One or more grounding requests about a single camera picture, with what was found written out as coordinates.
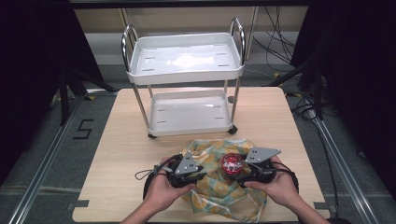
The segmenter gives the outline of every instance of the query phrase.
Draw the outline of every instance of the yellow floral fabric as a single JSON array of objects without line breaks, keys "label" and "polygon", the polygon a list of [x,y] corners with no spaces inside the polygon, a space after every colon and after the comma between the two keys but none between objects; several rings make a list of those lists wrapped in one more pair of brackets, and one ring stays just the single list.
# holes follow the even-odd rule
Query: yellow floral fabric
[{"label": "yellow floral fabric", "polygon": [[[183,154],[190,150],[197,165],[207,173],[204,179],[184,198],[191,201],[194,213],[207,212],[219,214],[243,222],[258,222],[267,202],[267,195],[255,189],[242,189],[234,181],[224,179],[221,172],[221,158],[227,153],[248,154],[255,147],[247,139],[242,140],[194,140],[184,148]],[[248,173],[244,164],[242,172]]]}]

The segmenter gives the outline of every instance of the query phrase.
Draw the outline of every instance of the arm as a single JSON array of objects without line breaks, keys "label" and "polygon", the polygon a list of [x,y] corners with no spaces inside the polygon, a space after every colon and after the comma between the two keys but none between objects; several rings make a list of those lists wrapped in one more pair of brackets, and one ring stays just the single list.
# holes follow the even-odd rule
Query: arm
[{"label": "arm", "polygon": [[[281,162],[274,156],[272,161]],[[274,164],[275,168],[283,168],[279,164]],[[303,223],[320,224],[329,223],[323,216],[315,211],[303,198],[298,194],[294,187],[291,177],[283,172],[277,172],[276,178],[269,184],[263,184],[257,181],[249,181],[245,186],[252,189],[258,189],[266,192],[268,196],[280,205],[283,205],[293,212]]]},{"label": "arm", "polygon": [[127,217],[121,224],[143,224],[155,214],[167,209],[181,195],[186,194],[195,185],[188,185],[180,189],[175,189],[169,184],[164,170],[159,171],[149,187],[145,200]]}]

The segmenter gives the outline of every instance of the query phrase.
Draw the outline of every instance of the finger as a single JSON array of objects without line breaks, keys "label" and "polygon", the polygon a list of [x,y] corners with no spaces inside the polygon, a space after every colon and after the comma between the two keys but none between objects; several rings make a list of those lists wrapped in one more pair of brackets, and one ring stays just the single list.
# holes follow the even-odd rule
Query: finger
[{"label": "finger", "polygon": [[257,181],[248,181],[245,182],[245,187],[251,188],[251,189],[258,189],[265,191],[267,189],[267,186],[263,183],[257,182]]}]

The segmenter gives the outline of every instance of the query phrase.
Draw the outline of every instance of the table surface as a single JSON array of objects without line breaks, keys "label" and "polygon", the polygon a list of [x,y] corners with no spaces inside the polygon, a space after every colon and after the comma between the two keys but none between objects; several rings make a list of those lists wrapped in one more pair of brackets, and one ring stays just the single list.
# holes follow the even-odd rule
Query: table surface
[{"label": "table surface", "polygon": [[[197,91],[197,88],[153,89],[159,91]],[[149,109],[147,90],[140,89],[145,108]],[[307,157],[301,136],[294,123],[283,91],[276,87],[241,88],[234,124],[238,131],[200,133],[148,138],[148,130],[132,89],[121,90],[109,115],[105,130],[92,161],[91,169],[78,200],[88,200],[87,207],[76,207],[77,222],[122,221],[141,202],[145,180],[134,174],[152,169],[161,158],[180,152],[194,139],[248,139],[258,147],[278,148],[279,158],[297,174],[300,194],[314,207],[324,203],[318,181]],[[317,210],[329,217],[328,210]],[[293,221],[296,216],[271,199],[262,212],[261,221]],[[150,221],[231,222],[219,215],[194,214],[183,199]]]}]

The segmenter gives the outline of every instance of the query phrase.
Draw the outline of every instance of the black curtain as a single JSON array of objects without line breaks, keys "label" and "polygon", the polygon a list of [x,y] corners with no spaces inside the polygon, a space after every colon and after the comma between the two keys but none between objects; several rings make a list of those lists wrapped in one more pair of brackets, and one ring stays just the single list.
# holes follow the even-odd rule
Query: black curtain
[{"label": "black curtain", "polygon": [[0,30],[2,183],[44,121],[64,67],[103,79],[67,0],[0,1]]},{"label": "black curtain", "polygon": [[[346,2],[347,17],[337,24],[344,28],[326,52],[322,73],[340,117],[396,199],[396,3]],[[318,43],[330,18],[326,10],[321,5],[308,9],[293,65],[304,62]]]}]

